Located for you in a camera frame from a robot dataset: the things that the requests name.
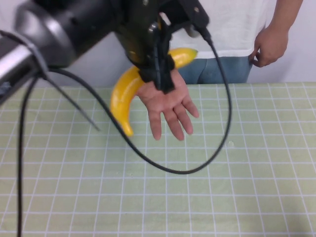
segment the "banana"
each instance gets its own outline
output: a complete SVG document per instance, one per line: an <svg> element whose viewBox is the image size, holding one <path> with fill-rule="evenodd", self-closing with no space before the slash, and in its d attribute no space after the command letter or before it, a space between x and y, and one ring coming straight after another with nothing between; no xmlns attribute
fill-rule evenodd
<svg viewBox="0 0 316 237"><path fill-rule="evenodd" d="M176 48L170 50L169 54L175 62L175 67L181 68L191 63L198 52L191 48ZM130 103L142 85L144 82L138 74L138 68L132 66L120 77L111 94L111 112L127 136L134 134L129 123Z"/></svg>

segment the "cutting mat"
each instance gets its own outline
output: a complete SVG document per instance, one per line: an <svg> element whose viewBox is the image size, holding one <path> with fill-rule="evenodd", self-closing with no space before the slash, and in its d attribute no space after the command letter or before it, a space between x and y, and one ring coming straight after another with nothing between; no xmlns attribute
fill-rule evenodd
<svg viewBox="0 0 316 237"><path fill-rule="evenodd" d="M84 89L66 90L94 130L52 88L38 88L27 115L24 237L312 237L316 233L316 83L232 85L225 148L199 173L166 174L144 163ZM111 90L99 89L109 103ZM177 141L164 120L152 137L136 98L132 141L173 169L197 167L223 136L224 87L190 86L200 118ZM0 111L0 237L16 233L19 92Z"/></svg>

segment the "human hand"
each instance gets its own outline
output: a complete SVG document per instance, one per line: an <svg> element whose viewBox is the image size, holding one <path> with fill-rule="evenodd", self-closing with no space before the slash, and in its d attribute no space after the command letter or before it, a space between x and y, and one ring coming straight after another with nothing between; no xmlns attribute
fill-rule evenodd
<svg viewBox="0 0 316 237"><path fill-rule="evenodd" d="M255 48L249 56L249 60L253 65L261 68L276 62L281 58L288 44L288 31L282 31L268 26L264 29L255 40Z"/></svg>
<svg viewBox="0 0 316 237"><path fill-rule="evenodd" d="M154 138L156 140L161 138L160 114L163 113L172 134L182 141L184 140L184 133L180 123L188 134L191 135L193 133L193 126L186 110L196 118L199 117L199 113L178 70L175 69L171 72L171 78L175 89L166 95L158 91L153 82L143 85L136 95L148 110L150 127Z"/></svg>

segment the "blue jeans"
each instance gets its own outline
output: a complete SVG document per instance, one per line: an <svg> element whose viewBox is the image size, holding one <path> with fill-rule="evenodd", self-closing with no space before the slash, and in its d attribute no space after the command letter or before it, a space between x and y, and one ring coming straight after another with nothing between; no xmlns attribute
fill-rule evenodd
<svg viewBox="0 0 316 237"><path fill-rule="evenodd" d="M221 63L228 83L246 83L252 63L248 57L221 57ZM195 59L189 65L179 68L186 84L224 83L216 59Z"/></svg>

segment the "person's right hand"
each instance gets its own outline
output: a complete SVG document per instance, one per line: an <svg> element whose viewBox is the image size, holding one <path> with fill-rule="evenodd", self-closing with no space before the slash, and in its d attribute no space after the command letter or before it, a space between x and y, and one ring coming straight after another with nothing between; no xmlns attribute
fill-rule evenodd
<svg viewBox="0 0 316 237"><path fill-rule="evenodd" d="M166 95L158 91L153 82L144 84L136 95L148 110L150 127L154 138L156 140L161 138L160 114L163 113L172 134L182 141L184 140L184 133L180 123L188 134L191 135L193 133L193 126L187 110L196 118L199 117L199 113L178 70L175 69L171 72L171 78L175 89Z"/></svg>

